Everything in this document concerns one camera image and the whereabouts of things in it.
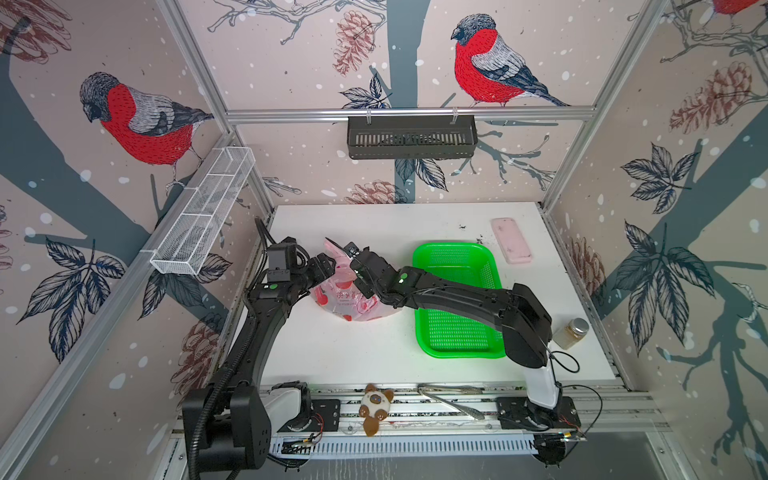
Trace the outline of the pink plastic bag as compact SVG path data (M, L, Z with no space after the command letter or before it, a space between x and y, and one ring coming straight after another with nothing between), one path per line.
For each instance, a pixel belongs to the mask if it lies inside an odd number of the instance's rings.
M348 322L368 322L393 315L396 310L374 295L366 298L355 286L351 259L331 240L324 242L326 253L335 260L334 274L311 290L311 297L325 311Z

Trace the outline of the green plastic basket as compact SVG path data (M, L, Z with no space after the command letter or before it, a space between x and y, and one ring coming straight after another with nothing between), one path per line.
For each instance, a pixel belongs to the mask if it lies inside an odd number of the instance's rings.
M426 243L412 265L443 279L474 287L502 287L492 252L479 244ZM505 356L502 334L474 320L438 310L415 312L415 336L422 351L438 359Z

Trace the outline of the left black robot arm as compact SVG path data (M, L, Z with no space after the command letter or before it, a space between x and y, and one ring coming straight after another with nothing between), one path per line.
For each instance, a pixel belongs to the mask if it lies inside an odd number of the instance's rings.
M260 398L264 368L279 330L293 306L329 279L336 262L320 253L303 257L293 247L275 245L265 262L275 273L260 273L246 291L247 316L227 359L204 387L182 403L188 475L261 468L267 460L272 421Z

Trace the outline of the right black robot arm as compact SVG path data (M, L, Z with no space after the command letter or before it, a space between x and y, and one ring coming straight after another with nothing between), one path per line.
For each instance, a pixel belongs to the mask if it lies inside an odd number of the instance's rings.
M437 310L480 322L502 333L506 357L523 368L528 402L553 411L561 398L549 360L552 318L532 290L481 288L445 280L423 269L399 270L365 247L349 243L343 251L356 274L356 287L391 307Z

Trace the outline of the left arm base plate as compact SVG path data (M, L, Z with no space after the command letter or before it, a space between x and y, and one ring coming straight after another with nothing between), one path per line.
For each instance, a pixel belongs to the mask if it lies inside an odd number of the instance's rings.
M292 420L283 426L280 433L337 432L341 416L341 401L338 399L313 400L312 409L306 420Z

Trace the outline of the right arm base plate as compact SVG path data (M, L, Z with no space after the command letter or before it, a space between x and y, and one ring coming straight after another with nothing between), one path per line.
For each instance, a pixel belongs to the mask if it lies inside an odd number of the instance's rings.
M561 396L553 409L535 405L527 397L498 397L495 404L498 421L504 430L545 432L581 428L571 397Z

